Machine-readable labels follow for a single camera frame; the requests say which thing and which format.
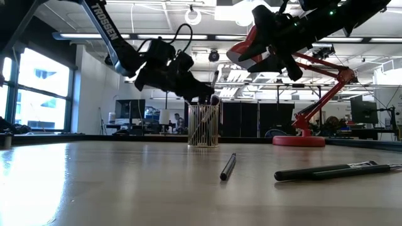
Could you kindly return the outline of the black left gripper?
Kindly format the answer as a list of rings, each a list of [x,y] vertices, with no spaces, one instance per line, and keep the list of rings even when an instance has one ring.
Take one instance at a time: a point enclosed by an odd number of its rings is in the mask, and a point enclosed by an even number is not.
[[[144,58],[145,65],[134,81],[134,86],[139,91],[147,85],[164,92],[173,92],[188,102],[191,102],[194,97],[205,100],[215,92],[211,86],[195,79],[190,71],[194,64],[193,59],[182,51],[166,65],[147,62],[146,54]]]

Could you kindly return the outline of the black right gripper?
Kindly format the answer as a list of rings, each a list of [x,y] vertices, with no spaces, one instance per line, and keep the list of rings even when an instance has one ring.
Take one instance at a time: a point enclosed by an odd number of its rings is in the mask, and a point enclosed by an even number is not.
[[[293,54],[312,42],[312,21],[306,17],[276,17],[277,29],[272,35],[259,35],[261,44],[240,43],[238,62],[243,62],[269,51],[269,55],[262,61],[248,68],[248,72],[276,72],[282,73],[285,68],[288,77],[297,81],[303,75],[296,64]]]

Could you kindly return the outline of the black brush round dark head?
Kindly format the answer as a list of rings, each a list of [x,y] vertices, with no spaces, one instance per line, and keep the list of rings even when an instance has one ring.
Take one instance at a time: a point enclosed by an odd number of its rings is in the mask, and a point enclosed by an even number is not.
[[[211,87],[212,87],[212,90],[213,90],[213,92],[212,92],[213,94],[215,94],[215,84],[216,84],[216,82],[218,80],[218,77],[219,77],[219,71],[216,70],[214,72],[214,76],[213,76],[213,79],[212,79],[212,82],[211,82]]]

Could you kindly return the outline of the thin brush long silver tip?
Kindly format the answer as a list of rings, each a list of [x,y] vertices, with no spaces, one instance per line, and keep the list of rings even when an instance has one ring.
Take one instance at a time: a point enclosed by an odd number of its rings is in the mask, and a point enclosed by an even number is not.
[[[226,181],[229,178],[230,174],[232,173],[232,170],[234,169],[235,164],[236,164],[236,153],[232,153],[227,164],[220,173],[219,178],[221,181]]]

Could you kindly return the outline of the person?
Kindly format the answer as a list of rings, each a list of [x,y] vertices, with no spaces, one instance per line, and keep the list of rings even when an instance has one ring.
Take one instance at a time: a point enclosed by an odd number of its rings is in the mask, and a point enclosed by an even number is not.
[[[185,121],[182,117],[180,117],[179,113],[175,113],[175,119],[176,119],[176,126],[175,130],[177,134],[185,134],[186,133],[186,127],[185,127]]]

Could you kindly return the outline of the black computer monitor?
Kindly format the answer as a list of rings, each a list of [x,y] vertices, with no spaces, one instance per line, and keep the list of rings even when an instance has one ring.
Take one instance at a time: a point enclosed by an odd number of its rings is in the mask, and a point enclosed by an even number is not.
[[[355,123],[377,124],[378,114],[375,102],[363,101],[362,96],[350,99],[352,121]]]
[[[117,100],[115,105],[116,124],[141,122],[145,117],[144,99]]]

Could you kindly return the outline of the red desk lamp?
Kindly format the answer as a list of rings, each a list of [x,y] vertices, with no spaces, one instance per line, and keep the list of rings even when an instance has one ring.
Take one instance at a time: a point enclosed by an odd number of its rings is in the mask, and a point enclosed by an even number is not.
[[[236,43],[230,50],[227,51],[226,55],[230,61],[244,67],[246,69],[250,68],[251,66],[255,65],[256,63],[264,60],[269,55],[269,51],[267,49],[266,52],[262,53],[259,56],[256,56],[252,59],[238,62],[238,58],[240,56],[240,51],[238,50],[237,46],[240,43],[249,43],[253,44],[253,41],[256,40],[257,37],[257,30],[256,26],[252,26],[250,31],[248,32],[245,40]],[[319,69],[312,65],[306,65],[302,63],[296,62],[296,64],[300,67],[300,69],[310,70],[313,72],[321,73],[323,75],[327,75],[329,77],[335,78],[338,83],[337,85],[327,92],[324,96],[319,98],[319,100],[309,105],[308,107],[302,109],[301,111],[295,114],[295,121],[293,122],[292,126],[295,129],[299,129],[301,134],[299,136],[275,136],[273,138],[273,144],[276,146],[297,146],[297,147],[324,147],[325,146],[325,138],[320,136],[313,136],[311,130],[309,129],[309,121],[310,119],[319,111],[321,108],[330,100],[331,97],[334,97],[336,91],[342,88],[344,85],[347,85],[349,82],[357,82],[357,78],[354,74],[354,71],[348,67],[342,65],[336,65],[333,63],[326,62],[324,60],[316,59],[312,56],[304,55],[298,52],[293,54],[294,57],[300,57],[306,59],[313,63],[319,63],[321,65],[328,66],[330,68],[334,68],[338,70],[337,74],[328,72],[326,70]]]

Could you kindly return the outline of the thin tripod stand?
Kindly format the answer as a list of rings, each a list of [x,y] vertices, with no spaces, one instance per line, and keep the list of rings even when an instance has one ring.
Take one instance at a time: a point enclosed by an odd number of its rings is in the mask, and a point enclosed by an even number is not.
[[[100,117],[100,130],[99,130],[99,134],[100,135],[107,135],[107,131],[105,129],[105,125],[104,125],[104,120],[102,117],[102,111],[101,111],[101,107],[98,107],[99,110],[99,117]]]

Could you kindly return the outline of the cluttered office desk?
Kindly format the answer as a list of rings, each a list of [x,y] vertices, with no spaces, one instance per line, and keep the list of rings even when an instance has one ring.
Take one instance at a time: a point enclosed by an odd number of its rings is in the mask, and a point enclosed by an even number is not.
[[[338,137],[339,139],[372,139],[380,140],[383,134],[390,134],[394,141],[401,141],[398,129],[386,129],[385,127],[365,128],[365,125],[354,124],[352,121],[329,117],[322,127],[321,135]]]

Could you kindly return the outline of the long ceiling light bar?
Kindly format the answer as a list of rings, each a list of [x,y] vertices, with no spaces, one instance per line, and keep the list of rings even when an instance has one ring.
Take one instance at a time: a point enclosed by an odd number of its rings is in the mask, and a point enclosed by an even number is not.
[[[56,40],[100,40],[101,36],[97,33],[60,33],[52,34]],[[162,37],[165,40],[172,40],[175,35],[164,34],[122,34],[125,40],[145,40],[148,38]],[[208,41],[241,41],[246,38],[246,35],[193,35],[193,40],[208,40]],[[378,37],[341,37],[331,36],[318,40],[317,43],[363,43],[363,44],[402,44],[402,38],[378,38]]]

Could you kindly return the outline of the large glass window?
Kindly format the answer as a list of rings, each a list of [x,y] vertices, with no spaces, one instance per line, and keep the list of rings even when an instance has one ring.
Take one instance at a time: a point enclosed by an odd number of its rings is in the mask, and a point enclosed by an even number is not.
[[[34,131],[67,131],[74,71],[34,50],[0,57],[0,117]]]

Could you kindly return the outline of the black slanted strut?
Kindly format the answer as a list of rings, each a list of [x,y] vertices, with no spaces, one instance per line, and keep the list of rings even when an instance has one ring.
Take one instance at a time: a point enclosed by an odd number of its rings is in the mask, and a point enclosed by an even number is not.
[[[0,133],[26,134],[30,131],[31,127],[21,124],[11,124],[0,116]]]

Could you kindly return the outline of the black metal rack frame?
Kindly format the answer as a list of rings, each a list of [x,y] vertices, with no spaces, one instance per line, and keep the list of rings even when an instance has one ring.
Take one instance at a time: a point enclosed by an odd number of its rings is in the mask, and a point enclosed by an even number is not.
[[[336,85],[336,83],[217,82],[214,94],[226,102],[315,102]],[[359,95],[369,95],[374,89],[374,85],[368,83],[350,83],[344,85],[334,94],[338,96],[339,100],[330,100],[330,102],[343,102]],[[179,97],[173,92],[166,94],[147,86],[139,93],[139,98],[160,102],[163,100],[184,101],[183,97]]]

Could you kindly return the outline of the black aluminium table frame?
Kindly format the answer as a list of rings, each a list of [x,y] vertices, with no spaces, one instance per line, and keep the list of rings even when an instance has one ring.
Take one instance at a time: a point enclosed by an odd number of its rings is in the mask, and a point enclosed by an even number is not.
[[[41,135],[14,135],[12,145],[34,145],[51,143],[69,143],[75,141],[130,141],[130,142],[162,142],[186,143],[186,137],[174,136],[106,136],[84,134],[41,134]],[[380,149],[402,153],[402,142],[397,141],[370,141],[358,139],[325,139],[327,145],[347,146],[353,148]]]

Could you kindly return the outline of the grey cylindrical post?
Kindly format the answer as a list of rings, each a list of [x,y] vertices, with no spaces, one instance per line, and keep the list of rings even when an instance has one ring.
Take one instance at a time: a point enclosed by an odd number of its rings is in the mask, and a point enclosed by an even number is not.
[[[0,133],[0,150],[10,149],[13,137],[13,134]]]

